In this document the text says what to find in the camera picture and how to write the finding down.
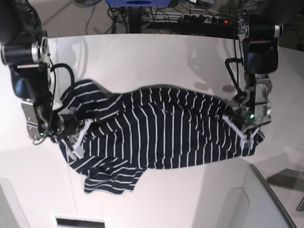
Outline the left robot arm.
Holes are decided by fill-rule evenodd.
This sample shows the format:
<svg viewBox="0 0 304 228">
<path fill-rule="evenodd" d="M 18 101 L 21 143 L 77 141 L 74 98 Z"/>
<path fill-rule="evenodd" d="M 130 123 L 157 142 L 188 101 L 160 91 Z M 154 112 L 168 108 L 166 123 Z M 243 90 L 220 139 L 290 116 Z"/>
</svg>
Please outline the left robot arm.
<svg viewBox="0 0 304 228">
<path fill-rule="evenodd" d="M 233 98 L 234 120 L 224 120 L 240 138 L 240 148 L 251 150 L 261 126 L 271 122 L 269 95 L 272 82 L 269 74 L 278 68 L 278 39 L 283 25 L 268 22 L 262 16 L 238 10 L 236 14 L 237 36 L 241 57 L 225 60 L 225 65 L 237 90 Z M 245 87 L 236 81 L 230 63 L 244 68 Z"/>
</svg>

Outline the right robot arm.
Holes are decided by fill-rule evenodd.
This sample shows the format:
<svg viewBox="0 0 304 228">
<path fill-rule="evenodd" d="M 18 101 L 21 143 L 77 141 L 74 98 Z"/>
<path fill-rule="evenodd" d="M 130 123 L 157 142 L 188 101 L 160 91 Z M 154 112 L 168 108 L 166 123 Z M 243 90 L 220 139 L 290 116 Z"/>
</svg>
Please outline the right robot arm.
<svg viewBox="0 0 304 228">
<path fill-rule="evenodd" d="M 84 157 L 82 139 L 91 120 L 79 120 L 76 108 L 62 104 L 53 108 L 55 90 L 50 74 L 65 68 L 70 75 L 68 94 L 75 95 L 72 68 L 64 63 L 53 64 L 48 48 L 48 34 L 42 28 L 36 10 L 27 0 L 0 2 L 0 58 L 10 70 L 15 96 L 21 99 L 27 131 L 35 145 L 47 137 L 57 138 L 67 147 L 67 155 L 75 160 Z"/>
</svg>

